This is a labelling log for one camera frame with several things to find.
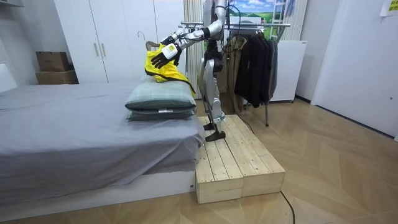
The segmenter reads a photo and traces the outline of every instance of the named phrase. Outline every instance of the white bed frame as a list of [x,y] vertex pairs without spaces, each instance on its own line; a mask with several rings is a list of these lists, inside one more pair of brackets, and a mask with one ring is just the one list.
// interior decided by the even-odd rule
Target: white bed frame
[[182,194],[195,191],[195,187],[195,171],[142,175],[123,187],[0,207],[0,222]]

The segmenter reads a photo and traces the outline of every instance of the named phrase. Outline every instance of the mattress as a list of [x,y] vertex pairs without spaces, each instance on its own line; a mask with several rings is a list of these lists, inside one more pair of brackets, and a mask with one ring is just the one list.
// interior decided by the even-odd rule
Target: mattress
[[196,116],[128,121],[138,83],[24,86],[0,93],[0,206],[193,170]]

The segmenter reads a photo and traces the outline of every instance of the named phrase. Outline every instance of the black jacket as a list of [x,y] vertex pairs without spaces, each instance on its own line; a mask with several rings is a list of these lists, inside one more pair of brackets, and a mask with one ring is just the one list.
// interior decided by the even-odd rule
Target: black jacket
[[258,35],[251,37],[242,49],[234,92],[255,108],[264,102],[264,95],[268,95],[265,82],[271,70],[269,49],[267,42]]

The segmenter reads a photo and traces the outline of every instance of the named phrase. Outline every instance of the wooden platform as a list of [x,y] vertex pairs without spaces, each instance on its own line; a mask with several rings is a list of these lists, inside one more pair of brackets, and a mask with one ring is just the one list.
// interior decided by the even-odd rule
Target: wooden platform
[[[209,123],[200,117],[202,124]],[[280,192],[285,170],[237,115],[222,122],[225,139],[200,148],[196,168],[198,203]]]

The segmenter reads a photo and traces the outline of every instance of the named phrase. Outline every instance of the cardboard box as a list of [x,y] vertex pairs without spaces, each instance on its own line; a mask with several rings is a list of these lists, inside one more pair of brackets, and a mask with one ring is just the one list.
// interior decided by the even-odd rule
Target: cardboard box
[[39,85],[79,84],[76,72],[39,72],[36,73]]
[[67,53],[65,52],[36,52],[40,71],[64,72],[69,70]]

